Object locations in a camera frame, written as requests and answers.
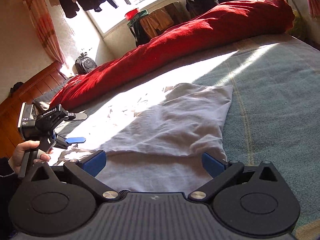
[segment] red bowl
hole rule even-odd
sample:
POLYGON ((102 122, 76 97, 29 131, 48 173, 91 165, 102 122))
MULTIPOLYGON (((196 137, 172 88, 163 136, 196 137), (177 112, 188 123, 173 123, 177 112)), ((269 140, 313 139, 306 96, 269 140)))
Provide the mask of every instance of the red bowl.
POLYGON ((140 12, 139 8, 135 8, 131 10, 130 12, 127 12, 125 14, 125 18, 130 21, 138 12, 140 12))

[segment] person's arm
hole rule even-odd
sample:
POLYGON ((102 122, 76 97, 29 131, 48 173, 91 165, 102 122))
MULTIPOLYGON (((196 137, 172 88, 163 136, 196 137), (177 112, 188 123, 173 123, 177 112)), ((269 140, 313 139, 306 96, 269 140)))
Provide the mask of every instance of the person's arm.
MULTIPOLYGON (((9 219, 8 205, 20 185, 17 174, 20 171, 24 152, 37 148, 39 142, 27 141, 15 148, 10 159, 0 158, 0 239, 9 239, 14 234, 14 227, 9 219)), ((42 154, 41 160, 49 161, 48 154, 42 154)))

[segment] black circular disc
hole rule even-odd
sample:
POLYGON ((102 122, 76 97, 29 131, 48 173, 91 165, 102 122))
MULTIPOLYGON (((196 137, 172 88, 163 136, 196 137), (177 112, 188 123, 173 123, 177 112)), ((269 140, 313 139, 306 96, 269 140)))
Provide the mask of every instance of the black circular disc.
POLYGON ((48 180, 23 183, 9 205, 9 216, 19 229, 33 236, 58 236, 86 223, 94 214, 93 195, 73 184, 48 180))
POLYGON ((213 210, 224 224, 246 236, 274 236, 291 231, 299 217, 298 201, 276 183, 235 185, 222 190, 213 210))

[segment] red blanket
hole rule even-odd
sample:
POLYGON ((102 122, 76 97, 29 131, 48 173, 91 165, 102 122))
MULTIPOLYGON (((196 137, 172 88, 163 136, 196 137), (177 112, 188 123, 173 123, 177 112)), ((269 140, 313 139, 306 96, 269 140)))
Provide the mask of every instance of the red blanket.
POLYGON ((247 0, 222 3, 207 13, 174 26, 86 75, 70 80, 51 106, 70 110, 195 51, 252 36, 283 33, 292 28, 294 14, 285 0, 247 0))

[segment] white cloth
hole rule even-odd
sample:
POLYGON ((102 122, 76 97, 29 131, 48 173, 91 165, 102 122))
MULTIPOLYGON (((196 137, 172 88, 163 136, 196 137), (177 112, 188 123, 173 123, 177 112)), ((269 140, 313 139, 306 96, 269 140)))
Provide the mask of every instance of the white cloth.
POLYGON ((131 107, 132 102, 118 100, 116 107, 109 101, 68 135, 81 132, 87 141, 79 148, 90 150, 69 149, 59 159, 103 149, 108 161, 96 178, 113 189, 188 194, 211 179, 202 168, 202 153, 226 160, 222 129, 232 90, 181 83, 136 95, 139 100, 131 107))

